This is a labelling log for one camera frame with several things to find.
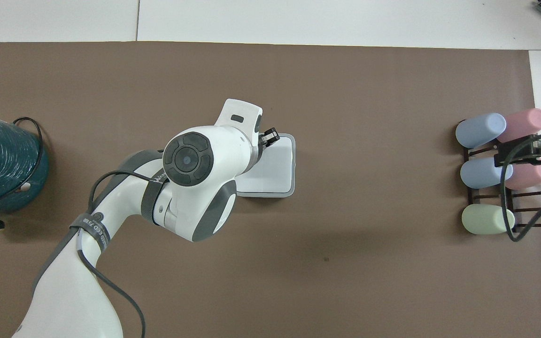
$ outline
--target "white floor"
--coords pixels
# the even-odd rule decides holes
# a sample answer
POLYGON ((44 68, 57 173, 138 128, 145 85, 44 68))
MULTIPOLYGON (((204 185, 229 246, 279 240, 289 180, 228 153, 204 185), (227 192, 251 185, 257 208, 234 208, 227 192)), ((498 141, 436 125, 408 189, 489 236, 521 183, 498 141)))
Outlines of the white floor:
POLYGON ((209 41, 530 50, 532 0, 0 0, 0 41, 209 41))

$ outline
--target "plastic wrap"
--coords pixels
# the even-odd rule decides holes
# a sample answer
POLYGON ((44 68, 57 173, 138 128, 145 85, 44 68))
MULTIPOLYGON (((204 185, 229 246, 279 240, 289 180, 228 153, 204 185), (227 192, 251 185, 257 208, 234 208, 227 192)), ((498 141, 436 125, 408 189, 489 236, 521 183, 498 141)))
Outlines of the plastic wrap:
MULTIPOLYGON (((0 121, 0 196, 18 186, 32 171, 39 153, 39 140, 32 133, 0 121)), ((17 210, 34 199, 47 178, 49 167, 43 149, 39 167, 28 183, 30 189, 14 192, 0 199, 0 211, 17 210)))

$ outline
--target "pink cylinder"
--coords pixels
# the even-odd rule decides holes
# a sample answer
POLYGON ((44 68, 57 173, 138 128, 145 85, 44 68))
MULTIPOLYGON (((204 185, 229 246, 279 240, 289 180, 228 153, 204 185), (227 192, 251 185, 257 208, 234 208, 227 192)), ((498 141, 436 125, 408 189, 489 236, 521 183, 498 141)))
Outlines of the pink cylinder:
POLYGON ((541 131, 541 109, 532 108, 504 118, 506 120, 506 129, 498 136, 500 142, 508 142, 541 131))
POLYGON ((541 184, 541 165, 529 163, 513 165, 513 176, 505 185, 511 190, 521 190, 541 184))

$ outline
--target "brown mat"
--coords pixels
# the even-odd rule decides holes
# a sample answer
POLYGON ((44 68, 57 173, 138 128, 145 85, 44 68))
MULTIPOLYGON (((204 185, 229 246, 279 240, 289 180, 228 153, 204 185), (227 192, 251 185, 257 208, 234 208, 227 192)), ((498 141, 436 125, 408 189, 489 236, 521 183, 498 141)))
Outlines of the brown mat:
POLYGON ((0 233, 0 337, 99 175, 213 124, 227 98, 295 136, 296 191, 238 199, 198 244, 129 218, 98 267, 148 337, 541 337, 541 229, 464 230, 453 136, 533 107, 527 51, 150 42, 0 43, 0 118, 38 120, 52 162, 0 233))

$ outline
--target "black cord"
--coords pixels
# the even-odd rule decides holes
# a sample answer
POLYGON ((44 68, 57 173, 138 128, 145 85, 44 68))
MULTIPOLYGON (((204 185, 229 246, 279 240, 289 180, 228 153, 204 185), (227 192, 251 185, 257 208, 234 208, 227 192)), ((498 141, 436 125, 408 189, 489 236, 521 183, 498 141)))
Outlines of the black cord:
POLYGON ((527 223, 527 225, 523 228, 522 231, 520 231, 519 235, 515 237, 513 235, 513 230, 511 229, 510 223, 509 223, 509 217, 507 214, 507 204, 506 204, 506 186, 504 185, 505 181, 505 175, 506 175, 506 168, 509 166, 511 161, 513 161, 513 158, 515 155, 524 147, 528 146, 531 143, 534 143, 535 141, 541 140, 541 135, 535 135, 532 136, 525 141, 519 143, 516 147, 514 147, 511 152, 506 156, 504 159, 504 162, 502 163, 502 172, 500 173, 500 206, 502 207, 502 218, 504 218, 504 226, 506 227, 506 233, 509 235, 509 238, 513 242, 519 242, 525 235, 530 231, 530 229, 535 225, 535 222, 538 218, 541 216, 541 208, 538 210, 538 212, 535 213, 535 215, 532 217, 532 219, 527 223))
POLYGON ((141 319, 141 338, 145 338, 145 336, 146 336, 146 318, 144 317, 143 312, 141 312, 141 308, 139 308, 139 306, 137 305, 137 302, 135 302, 135 300, 133 298, 131 298, 131 296, 129 296, 128 293, 126 293, 125 291, 120 289, 120 287, 118 287, 111 280, 109 280, 106 276, 104 276, 101 272, 99 272, 99 270, 97 270, 95 267, 93 267, 93 265, 91 265, 91 263, 86 259, 86 257, 84 255, 84 253, 82 252, 82 250, 77 250, 77 253, 79 254, 79 257, 81 258, 81 261, 84 264, 84 266, 87 269, 89 269, 90 272, 95 274, 95 276, 97 276, 99 279, 101 279, 109 287, 114 289, 114 291, 116 291, 117 293, 120 293, 120 295, 122 295, 122 297, 125 297, 126 300, 129 301, 129 303, 131 305, 133 305, 133 307, 135 308, 135 310, 137 310, 137 313, 139 314, 139 319, 141 319))
POLYGON ((135 177, 138 177, 138 178, 140 178, 142 180, 146 180, 146 181, 151 180, 150 177, 135 173, 133 171, 114 170, 114 171, 110 171, 109 173, 105 173, 103 176, 101 176, 101 177, 99 177, 99 179, 97 179, 97 181, 93 184, 93 186, 91 188, 91 192, 89 193, 89 205, 87 207, 87 212, 89 214, 92 213, 93 210, 95 210, 95 205, 93 205, 93 203, 95 203, 94 197, 95 197, 95 191, 97 190, 97 186, 99 186, 99 184, 103 180, 105 180, 107 177, 112 176, 112 175, 130 175, 130 176, 135 176, 135 177))
POLYGON ((0 195, 0 200, 3 199, 4 197, 7 197, 8 195, 15 192, 16 190, 20 189, 22 185, 24 185, 26 182, 28 182, 28 180, 31 179, 32 175, 35 173, 35 171, 39 167, 39 164, 41 163, 41 157, 43 156, 43 135, 41 134, 41 128, 39 127, 38 122, 33 120, 30 117, 23 116, 23 117, 19 117, 19 118, 15 119, 12 122, 12 124, 16 125, 18 122, 25 121, 25 120, 30 121, 30 122, 32 122, 32 124, 35 125, 35 128, 37 129, 37 133, 39 135, 39 151, 37 152, 37 160, 35 161, 35 165, 32 166, 32 169, 30 170, 30 172, 28 173, 26 178, 22 182, 20 182, 20 184, 18 184, 15 188, 13 188, 12 190, 9 190, 8 192, 5 192, 4 194, 0 195))

